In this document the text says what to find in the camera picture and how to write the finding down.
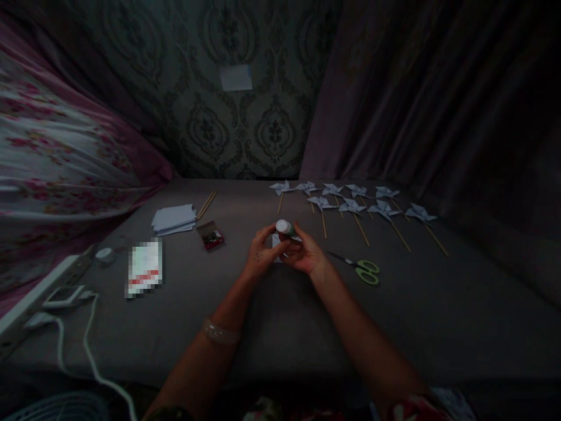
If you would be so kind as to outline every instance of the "small box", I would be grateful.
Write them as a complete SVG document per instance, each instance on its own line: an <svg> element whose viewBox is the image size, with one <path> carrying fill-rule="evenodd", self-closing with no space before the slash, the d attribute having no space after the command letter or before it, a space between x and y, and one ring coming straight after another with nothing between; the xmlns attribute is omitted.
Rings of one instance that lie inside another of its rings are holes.
<svg viewBox="0 0 561 421"><path fill-rule="evenodd" d="M214 221L210 221L200 227L197 227L197 232L203 240L203 244L207 250L213 249L224 243L224 237L220 234L220 231L218 231L218 227Z"/></svg>

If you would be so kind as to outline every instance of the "hand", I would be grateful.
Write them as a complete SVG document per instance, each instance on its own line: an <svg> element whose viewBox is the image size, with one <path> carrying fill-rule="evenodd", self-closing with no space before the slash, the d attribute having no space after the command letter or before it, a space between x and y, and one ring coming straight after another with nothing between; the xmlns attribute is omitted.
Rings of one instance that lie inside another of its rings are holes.
<svg viewBox="0 0 561 421"><path fill-rule="evenodd" d="M271 263L273 263L277 257L288 251L295 252L302 248L300 244L293 244L290 240L285 239L280 244L277 244L276 247L269 249L265 245L265 240L269 235L274 233L275 230L275 224L271 224L257 231L255 238L251 242L250 252L247 256L247 262L245 263L242 277L256 281L265 274Z"/></svg>
<svg viewBox="0 0 561 421"><path fill-rule="evenodd" d="M315 240L298 225L294 223L296 234L302 239L302 248L300 250L289 249L286 254L288 257L281 256L280 259L288 266L308 274L310 278L315 274L325 273L325 269L330 266L329 260L323 253L320 246ZM284 234L280 234L279 238L285 240Z"/></svg>

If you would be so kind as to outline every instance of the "wooden stick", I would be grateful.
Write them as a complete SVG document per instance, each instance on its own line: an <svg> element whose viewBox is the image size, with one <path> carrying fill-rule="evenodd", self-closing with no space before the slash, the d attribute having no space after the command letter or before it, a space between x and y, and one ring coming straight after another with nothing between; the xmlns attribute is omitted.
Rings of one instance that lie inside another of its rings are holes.
<svg viewBox="0 0 561 421"><path fill-rule="evenodd" d="M411 251L411 249L409 248L409 246L407 245L407 242L405 241L405 239L403 238L403 236L401 235L401 233L399 232L399 229L397 229L396 225L393 223L392 221L392 226L394 228L394 230L396 231L397 235L399 235L399 238L401 238L401 241L403 242L403 245L405 246L405 248L407 250L409 250L409 252Z"/></svg>
<svg viewBox="0 0 561 421"><path fill-rule="evenodd" d="M335 203L337 204L337 207L339 208L339 201L337 200L337 196L333 195L333 197L335 198Z"/></svg>
<svg viewBox="0 0 561 421"><path fill-rule="evenodd" d="M364 201L364 198L362 196L361 196L361 200L362 200L362 204L366 206L366 202ZM372 216L372 214L370 212L368 212L368 215L370 215L370 219L374 220L374 217Z"/></svg>
<svg viewBox="0 0 561 421"><path fill-rule="evenodd" d="M199 214L197 215L197 218L195 220L199 220L199 215L201 214L201 212L203 212L204 209L206 209L206 207L209 204L210 198L212 197L212 193L214 193L214 190L212 192L210 192L209 197L207 197L205 204L203 205L203 207L200 209Z"/></svg>
<svg viewBox="0 0 561 421"><path fill-rule="evenodd" d="M325 229L325 216L323 215L323 211L321 211L321 222L323 223L323 236L327 240L327 231Z"/></svg>
<svg viewBox="0 0 561 421"><path fill-rule="evenodd" d="M398 206L398 204L396 203L396 201L395 201L393 198L390 198L390 200L392 201L393 205L397 208L397 210L400 211L400 212L403 214L403 216L405 216L405 219L407 219L407 222L411 222L411 219L409 219L409 218L407 217L407 215L405 214L405 212L403 212L403 211L401 210L401 208Z"/></svg>
<svg viewBox="0 0 561 421"><path fill-rule="evenodd" d="M355 216L355 221L358 224L358 227L361 229L361 233L362 233L362 236L364 237L364 241L366 241L366 245L368 247L370 247L370 243L368 242L368 239L366 238L366 234L364 233L364 230L362 229L361 223L358 221L358 218L356 217L356 213L353 212L352 214Z"/></svg>
<svg viewBox="0 0 561 421"><path fill-rule="evenodd" d="M214 196L216 196L217 193L218 193L218 190L215 190L215 191L212 192L212 196L210 197L209 202L206 204L205 208L202 211L200 211L200 214L199 214L199 217L197 218L197 220L199 220L200 218L203 217L206 210L209 208L210 204L212 203L212 200L214 200Z"/></svg>
<svg viewBox="0 0 561 421"><path fill-rule="evenodd" d="M423 224L423 225L425 226L425 228L427 229L427 231L428 231L428 233L431 235L431 237L436 241L436 243L438 244L438 246L440 247L440 249L442 250L442 252L443 252L446 256L449 256L449 255L448 255L448 252L446 251L446 249L444 248L444 246L442 245L442 243L441 243L440 241L438 241L436 235L434 235L434 233L432 232L431 228L430 228L428 225L426 225L426 224Z"/></svg>
<svg viewBox="0 0 561 421"><path fill-rule="evenodd" d="M284 192L281 192L281 193L280 193L280 203L279 203L279 210L277 210L277 211L276 211L276 214L277 214L277 215L280 215L280 214L281 214L282 197L283 197L284 195L285 195L285 193L284 193Z"/></svg>

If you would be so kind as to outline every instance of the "scissor blade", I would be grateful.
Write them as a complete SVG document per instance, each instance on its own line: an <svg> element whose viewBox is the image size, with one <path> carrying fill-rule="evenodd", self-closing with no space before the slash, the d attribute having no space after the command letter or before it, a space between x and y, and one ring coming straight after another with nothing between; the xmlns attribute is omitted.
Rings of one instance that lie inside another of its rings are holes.
<svg viewBox="0 0 561 421"><path fill-rule="evenodd" d="M337 259L339 259L339 260L342 260L343 262L345 262L345 263L347 263L347 264L355 265L355 263L354 263L352 260L349 260L349 259L347 259L347 258L341 257L341 256L339 256L339 255L337 255L337 254L335 254L335 253L330 252L330 251L328 251L328 253L331 254L333 257L335 257L335 258L337 258Z"/></svg>

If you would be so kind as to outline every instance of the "electrical cable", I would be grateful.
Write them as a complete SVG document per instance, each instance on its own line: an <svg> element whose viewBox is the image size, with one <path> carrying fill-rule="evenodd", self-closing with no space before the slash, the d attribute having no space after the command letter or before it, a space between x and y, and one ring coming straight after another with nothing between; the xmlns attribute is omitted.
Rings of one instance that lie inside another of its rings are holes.
<svg viewBox="0 0 561 421"><path fill-rule="evenodd" d="M119 395L121 395L123 397L123 399L127 402L128 406L129 406L129 415L130 415L130 420L131 421L138 421L136 418L136 410L134 408L134 402L133 399L130 397L130 395L128 394L128 392L126 390L124 390L121 386L119 386L117 383L114 383L110 380L106 380L104 379L101 374L99 373L98 370L98 366L95 363L94 360L94 355L92 354L92 351L89 348L89 344L88 344L88 333L90 328L92 327L92 323L94 321L94 317L95 317L95 306L98 302L99 299L99 294L95 294L93 296L93 302L92 302L92 312L89 316L89 321L88 321L88 325L86 327L86 330L84 332L84 349L86 350L86 355L88 356L88 360L89 363L92 367L92 371L93 371L93 377L97 380L98 383L105 385L107 387L112 388L113 390L115 390Z"/></svg>
<svg viewBox="0 0 561 421"><path fill-rule="evenodd" d="M58 367L60 371L70 377L79 378L79 379L91 379L90 376L84 376L80 374L73 373L66 365L64 365L64 358L63 358L63 344L64 344L64 323L63 320L59 317L54 317L54 321L58 325L58 346L57 346L57 360L58 360Z"/></svg>

